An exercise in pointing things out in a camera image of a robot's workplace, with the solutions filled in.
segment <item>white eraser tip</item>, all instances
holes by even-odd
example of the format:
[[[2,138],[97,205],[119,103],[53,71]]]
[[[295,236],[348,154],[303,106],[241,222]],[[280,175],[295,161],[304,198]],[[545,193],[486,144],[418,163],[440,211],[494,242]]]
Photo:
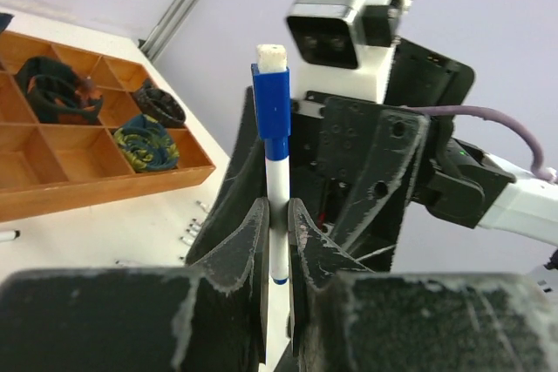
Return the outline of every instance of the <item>white eraser tip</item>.
[[[280,73],[287,70],[287,50],[284,46],[261,44],[256,50],[260,73]]]

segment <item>wooden tray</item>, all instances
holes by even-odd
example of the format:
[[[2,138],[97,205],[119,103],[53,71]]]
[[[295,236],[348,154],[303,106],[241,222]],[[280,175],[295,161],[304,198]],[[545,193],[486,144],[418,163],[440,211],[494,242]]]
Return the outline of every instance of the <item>wooden tray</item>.
[[[31,57],[48,56],[90,76],[104,93],[98,125],[40,124],[13,78]],[[214,170],[186,128],[170,129],[174,170],[136,173],[112,132],[139,115],[132,98],[148,78],[141,64],[6,31],[0,35],[0,221],[197,186]]]

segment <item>compartment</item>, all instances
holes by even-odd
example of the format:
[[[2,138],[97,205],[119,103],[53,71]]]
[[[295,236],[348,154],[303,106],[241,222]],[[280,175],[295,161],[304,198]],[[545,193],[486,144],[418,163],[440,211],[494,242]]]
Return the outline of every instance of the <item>compartment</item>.
[[[127,91],[137,91],[143,82],[149,78],[149,74],[141,64],[112,57],[106,57],[105,59],[114,75]]]
[[[5,70],[15,74],[24,63],[36,56],[58,59],[51,43],[13,32],[5,31],[0,35],[0,61]]]
[[[0,123],[2,122],[35,124],[37,121],[15,80],[8,73],[0,72]]]
[[[130,119],[141,113],[127,91],[115,91],[110,89],[101,89],[103,92],[103,107],[99,114],[99,120],[102,125],[119,128]]]
[[[90,76],[98,87],[118,90],[123,89],[104,57],[95,64]]]
[[[62,167],[32,125],[0,125],[0,188],[67,181]]]
[[[169,129],[180,152],[179,169],[212,166],[212,162],[188,129]]]
[[[101,56],[89,51],[55,44],[52,46],[60,61],[72,67],[80,76],[91,76]]]
[[[104,128],[44,125],[41,129],[71,181],[133,174],[132,168]]]

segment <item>pen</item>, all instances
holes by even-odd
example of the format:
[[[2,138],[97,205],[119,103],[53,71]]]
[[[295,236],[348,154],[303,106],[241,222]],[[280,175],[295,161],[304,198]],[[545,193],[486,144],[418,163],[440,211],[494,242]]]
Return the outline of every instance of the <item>pen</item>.
[[[13,241],[21,235],[19,230],[0,231],[0,243],[5,241]]]
[[[289,278],[287,207],[290,199],[290,86],[287,51],[282,45],[258,45],[252,64],[255,117],[265,147],[269,201],[269,274],[282,285]]]

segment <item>cable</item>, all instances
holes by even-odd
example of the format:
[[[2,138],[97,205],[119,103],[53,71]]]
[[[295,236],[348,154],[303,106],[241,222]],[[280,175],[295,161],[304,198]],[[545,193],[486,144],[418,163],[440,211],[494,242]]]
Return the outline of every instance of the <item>cable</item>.
[[[556,170],[544,166],[544,152],[542,150],[541,143],[539,143],[537,138],[526,128],[526,126],[503,112],[496,111],[491,108],[467,105],[425,106],[418,108],[408,107],[407,109],[424,113],[430,117],[467,115],[470,117],[483,118],[486,121],[492,121],[504,125],[519,135],[523,141],[527,143],[531,152],[533,152],[531,173],[541,180],[546,180],[551,183],[556,182]]]

